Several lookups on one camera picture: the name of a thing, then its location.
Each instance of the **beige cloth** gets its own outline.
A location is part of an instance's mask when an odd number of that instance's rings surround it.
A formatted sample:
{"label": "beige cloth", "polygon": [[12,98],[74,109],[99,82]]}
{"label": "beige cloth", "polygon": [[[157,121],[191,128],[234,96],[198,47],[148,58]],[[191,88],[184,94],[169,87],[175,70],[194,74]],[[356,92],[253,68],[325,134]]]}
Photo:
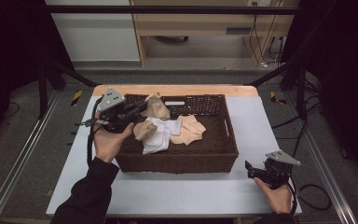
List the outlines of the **beige cloth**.
{"label": "beige cloth", "polygon": [[155,119],[168,120],[171,118],[170,110],[159,99],[161,96],[159,93],[152,93],[146,97],[147,109],[141,113],[143,117],[150,117]]}
{"label": "beige cloth", "polygon": [[188,146],[190,143],[196,140],[202,139],[202,134],[206,131],[205,127],[196,120],[194,115],[187,117],[179,116],[182,121],[181,132],[179,135],[171,135],[171,142],[174,144],[186,144]]}
{"label": "beige cloth", "polygon": [[137,123],[133,127],[133,134],[135,134],[136,140],[142,141],[144,138],[153,135],[156,130],[157,126],[152,121],[146,120],[145,122]]}

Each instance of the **black curtain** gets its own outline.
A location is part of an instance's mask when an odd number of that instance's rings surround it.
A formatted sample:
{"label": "black curtain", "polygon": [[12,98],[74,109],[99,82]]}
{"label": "black curtain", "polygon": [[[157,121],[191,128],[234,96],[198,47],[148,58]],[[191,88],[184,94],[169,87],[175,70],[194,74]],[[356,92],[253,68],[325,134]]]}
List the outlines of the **black curtain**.
{"label": "black curtain", "polygon": [[[323,0],[302,0],[316,7]],[[286,62],[304,39],[313,18],[295,16],[282,60]],[[358,161],[358,1],[337,0],[309,47],[304,66],[320,79],[321,100],[342,146]]]}
{"label": "black curtain", "polygon": [[[0,120],[10,93],[37,80],[38,60],[50,58],[74,69],[51,15],[23,8],[45,5],[44,0],[0,0]],[[51,71],[51,75],[57,79],[60,74]]]}

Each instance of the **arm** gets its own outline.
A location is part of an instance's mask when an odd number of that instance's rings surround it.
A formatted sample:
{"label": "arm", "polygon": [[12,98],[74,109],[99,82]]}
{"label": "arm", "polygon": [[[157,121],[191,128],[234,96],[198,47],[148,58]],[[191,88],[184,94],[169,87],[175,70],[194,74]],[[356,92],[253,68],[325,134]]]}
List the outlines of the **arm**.
{"label": "arm", "polygon": [[255,177],[255,183],[266,195],[269,207],[273,213],[262,217],[255,224],[295,224],[295,219],[290,215],[292,193],[286,185],[278,189],[270,189],[261,179]]}
{"label": "arm", "polygon": [[111,185],[118,173],[118,168],[111,162],[124,139],[132,134],[132,128],[133,123],[123,133],[109,133],[94,127],[96,156],[86,177],[74,184],[71,197],[57,208],[52,224],[104,223],[112,196]]}

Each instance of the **gray floor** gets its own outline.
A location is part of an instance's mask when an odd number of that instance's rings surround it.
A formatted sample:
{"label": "gray floor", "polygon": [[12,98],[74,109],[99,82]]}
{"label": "gray floor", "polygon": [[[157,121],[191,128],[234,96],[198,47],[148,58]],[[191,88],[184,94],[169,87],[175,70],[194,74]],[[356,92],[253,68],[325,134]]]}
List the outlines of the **gray floor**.
{"label": "gray floor", "polygon": [[[152,39],[145,67],[120,66],[115,70],[101,70],[98,66],[90,67],[88,64],[80,67],[78,71],[85,77],[101,83],[241,85],[263,76],[274,66],[271,64],[268,68],[253,67],[241,41],[240,38],[190,37],[188,42],[183,43],[177,39],[159,37]],[[68,85],[61,93],[33,154],[6,202],[0,222],[48,223],[50,220],[50,217],[45,215],[49,195],[58,181],[70,145],[75,138],[76,124],[81,121],[92,92],[91,88],[69,77],[65,79]],[[281,92],[279,80],[280,77],[277,77],[258,88],[271,125],[295,116],[290,105],[272,103],[269,99],[271,91],[275,91],[278,99],[286,99],[295,93]],[[70,106],[78,90],[83,90],[80,101],[77,106]],[[37,123],[37,84],[34,82],[12,92],[11,102],[20,105],[20,110],[13,117],[2,120],[0,124],[0,187]],[[317,99],[313,99],[310,106],[316,103]],[[15,105],[10,105],[7,114],[10,115],[16,109]],[[341,157],[339,142],[328,121],[319,111],[309,114],[307,132],[313,136],[321,150],[358,222],[358,164],[356,161]],[[298,123],[293,122],[275,129],[274,133],[281,149],[291,153],[296,139],[283,138],[297,137]],[[324,182],[311,158],[310,145],[305,138],[300,141],[296,158],[303,163],[294,170],[293,179],[296,186],[323,186]],[[326,197],[319,190],[307,189],[302,193],[302,197],[318,206],[326,204]],[[341,223],[337,215],[337,206],[332,206],[326,211],[317,211],[302,202],[300,205],[303,209],[303,214],[299,216],[301,223]],[[250,223],[252,220],[248,218],[242,223]]]}

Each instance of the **white cloth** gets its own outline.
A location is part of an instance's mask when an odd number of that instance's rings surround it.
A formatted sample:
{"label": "white cloth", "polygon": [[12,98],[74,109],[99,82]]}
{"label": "white cloth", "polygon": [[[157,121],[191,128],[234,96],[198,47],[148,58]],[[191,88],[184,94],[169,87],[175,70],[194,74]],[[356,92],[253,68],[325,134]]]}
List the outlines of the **white cloth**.
{"label": "white cloth", "polygon": [[149,117],[146,120],[152,121],[153,124],[157,126],[157,130],[142,140],[144,144],[143,154],[167,150],[171,134],[180,134],[182,121],[179,119],[161,120]]}

